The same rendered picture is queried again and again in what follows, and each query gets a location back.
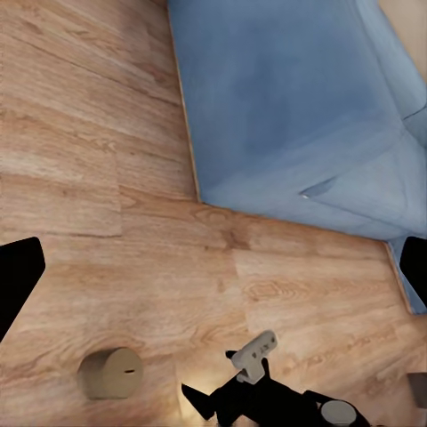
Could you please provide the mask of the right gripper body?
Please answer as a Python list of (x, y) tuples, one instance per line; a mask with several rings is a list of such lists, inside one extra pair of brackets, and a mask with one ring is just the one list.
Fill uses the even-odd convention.
[(217, 420), (221, 427), (230, 427), (241, 415), (245, 415), (261, 427), (270, 427), (270, 411), (278, 393), (285, 385), (270, 379), (269, 362), (262, 359), (265, 376), (255, 385), (239, 383), (232, 378), (223, 387), (213, 391)]

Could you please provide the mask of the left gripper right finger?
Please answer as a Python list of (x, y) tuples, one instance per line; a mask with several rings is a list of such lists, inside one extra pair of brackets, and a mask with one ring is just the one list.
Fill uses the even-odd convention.
[(402, 249), (400, 269), (427, 306), (427, 239), (408, 237)]

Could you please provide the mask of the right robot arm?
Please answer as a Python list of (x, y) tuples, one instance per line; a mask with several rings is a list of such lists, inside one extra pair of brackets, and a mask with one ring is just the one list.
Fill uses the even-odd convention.
[(266, 357), (278, 346), (274, 332), (259, 333), (239, 351), (227, 351), (241, 369), (209, 396), (182, 384), (183, 395), (205, 420), (217, 414), (221, 427), (230, 427), (245, 415), (261, 427), (370, 427), (350, 403), (312, 391), (303, 394), (270, 379)]

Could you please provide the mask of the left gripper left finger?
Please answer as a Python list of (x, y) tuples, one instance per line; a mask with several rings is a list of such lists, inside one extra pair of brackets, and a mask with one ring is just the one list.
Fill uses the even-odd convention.
[(44, 253), (38, 238), (0, 246), (0, 341), (44, 271)]

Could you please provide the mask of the pillar candle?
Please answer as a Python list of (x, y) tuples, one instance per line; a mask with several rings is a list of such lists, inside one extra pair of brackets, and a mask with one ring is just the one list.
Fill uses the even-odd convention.
[(140, 387), (143, 362), (128, 347), (95, 351), (77, 371), (77, 387), (87, 399), (126, 399)]

